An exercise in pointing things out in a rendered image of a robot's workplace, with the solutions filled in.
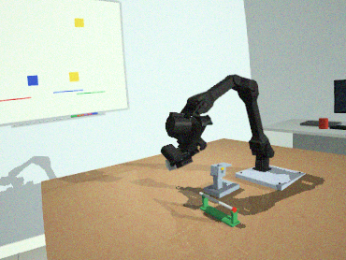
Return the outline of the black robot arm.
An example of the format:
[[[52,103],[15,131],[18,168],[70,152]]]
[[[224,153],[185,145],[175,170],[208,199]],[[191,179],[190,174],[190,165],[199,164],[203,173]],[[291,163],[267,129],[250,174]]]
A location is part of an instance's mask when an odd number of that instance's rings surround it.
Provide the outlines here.
[[[166,132],[169,137],[177,139],[180,144],[182,135],[201,137],[207,125],[213,125],[209,115],[199,116],[207,113],[213,106],[215,100],[227,93],[230,89],[238,91],[239,98],[243,101],[252,131],[249,141],[252,155],[256,156],[256,171],[269,171],[269,158],[274,156],[268,137],[263,132],[262,120],[257,104],[259,95],[258,84],[253,79],[245,79],[237,74],[228,75],[223,80],[209,88],[204,93],[190,96],[180,113],[169,112],[166,119]],[[193,116],[193,117],[191,117]]]

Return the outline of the grey pin with red cap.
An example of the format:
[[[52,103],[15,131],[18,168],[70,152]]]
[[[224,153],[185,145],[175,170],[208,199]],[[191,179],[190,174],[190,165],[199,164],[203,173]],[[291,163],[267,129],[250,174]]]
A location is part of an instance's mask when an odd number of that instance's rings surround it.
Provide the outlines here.
[[[199,194],[200,194],[200,195],[204,195],[205,198],[209,198],[210,200],[212,200],[213,202],[215,202],[215,203],[217,203],[217,204],[223,205],[223,207],[225,207],[225,208],[227,208],[227,209],[231,209],[233,212],[236,212],[236,211],[237,211],[237,208],[235,208],[235,207],[232,208],[232,207],[230,207],[230,206],[224,204],[224,202],[222,203],[222,202],[220,202],[220,201],[218,201],[218,200],[216,200],[216,199],[214,199],[214,198],[212,198],[212,197],[210,197],[210,196],[208,196],[208,195],[205,195],[205,194],[203,194],[203,193],[201,193],[201,192],[199,192]]]

